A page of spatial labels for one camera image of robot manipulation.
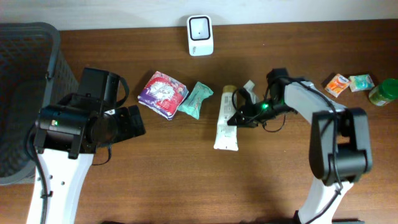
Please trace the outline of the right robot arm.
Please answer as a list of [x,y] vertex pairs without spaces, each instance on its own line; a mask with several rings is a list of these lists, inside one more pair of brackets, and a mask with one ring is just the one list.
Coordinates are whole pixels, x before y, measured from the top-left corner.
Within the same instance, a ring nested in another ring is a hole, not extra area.
[[308,121],[313,181],[304,204],[286,223],[333,223],[343,197],[373,167],[368,116],[362,108],[329,99],[309,80],[290,77],[286,68],[274,68],[266,78],[261,101],[253,101],[245,88],[232,91],[235,113],[226,124],[256,128],[287,113]]

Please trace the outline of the orange Kleenex tissue pack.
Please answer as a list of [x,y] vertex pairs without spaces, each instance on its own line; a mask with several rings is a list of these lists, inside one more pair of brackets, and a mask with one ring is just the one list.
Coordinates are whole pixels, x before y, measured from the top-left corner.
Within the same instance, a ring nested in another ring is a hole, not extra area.
[[324,89],[334,96],[335,98],[349,87],[351,84],[350,79],[344,77],[343,75],[337,73],[324,87]]

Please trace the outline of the green lid jar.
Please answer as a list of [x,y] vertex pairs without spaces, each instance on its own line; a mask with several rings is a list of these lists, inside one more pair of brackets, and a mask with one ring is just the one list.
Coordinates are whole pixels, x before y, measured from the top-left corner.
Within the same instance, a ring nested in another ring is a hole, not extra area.
[[385,106],[397,99],[397,79],[388,78],[369,92],[369,100],[376,106]]

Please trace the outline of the red purple pad pack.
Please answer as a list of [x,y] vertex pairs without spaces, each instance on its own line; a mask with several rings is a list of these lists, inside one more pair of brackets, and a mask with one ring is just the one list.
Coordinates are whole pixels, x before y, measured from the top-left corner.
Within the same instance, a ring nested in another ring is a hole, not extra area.
[[138,102],[156,113],[172,120],[178,107],[188,96],[186,85],[178,80],[156,71],[138,95]]

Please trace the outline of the mint green wipes pack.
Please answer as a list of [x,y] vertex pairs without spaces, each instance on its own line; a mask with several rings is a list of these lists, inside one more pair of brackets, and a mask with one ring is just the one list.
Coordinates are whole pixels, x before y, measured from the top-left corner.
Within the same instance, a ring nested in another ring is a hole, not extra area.
[[197,82],[187,99],[178,107],[178,110],[184,112],[195,119],[200,119],[200,109],[203,100],[213,95],[213,90],[201,82]]

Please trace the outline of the green Kleenex tissue pack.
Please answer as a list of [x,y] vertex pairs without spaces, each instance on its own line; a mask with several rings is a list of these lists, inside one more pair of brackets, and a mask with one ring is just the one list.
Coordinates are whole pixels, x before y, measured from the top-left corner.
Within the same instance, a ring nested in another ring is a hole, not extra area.
[[352,92],[371,90],[374,88],[374,82],[370,74],[355,75],[349,77],[349,88]]

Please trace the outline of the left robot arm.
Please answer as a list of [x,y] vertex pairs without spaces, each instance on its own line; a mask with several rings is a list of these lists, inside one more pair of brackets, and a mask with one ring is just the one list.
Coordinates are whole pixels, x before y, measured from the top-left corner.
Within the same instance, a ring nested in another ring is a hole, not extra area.
[[39,111],[25,138],[35,163],[28,223],[74,223],[81,189],[99,147],[146,133],[138,106],[125,107],[126,80],[85,68],[78,90]]

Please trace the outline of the white tube gold cap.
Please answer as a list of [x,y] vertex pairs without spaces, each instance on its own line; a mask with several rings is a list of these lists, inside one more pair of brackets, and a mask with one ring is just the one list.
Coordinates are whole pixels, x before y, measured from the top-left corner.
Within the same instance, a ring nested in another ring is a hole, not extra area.
[[234,85],[223,87],[214,149],[238,151],[237,127],[228,125],[229,119],[236,112],[233,107],[233,103],[236,102],[236,97],[233,96],[235,90],[237,90],[237,87]]

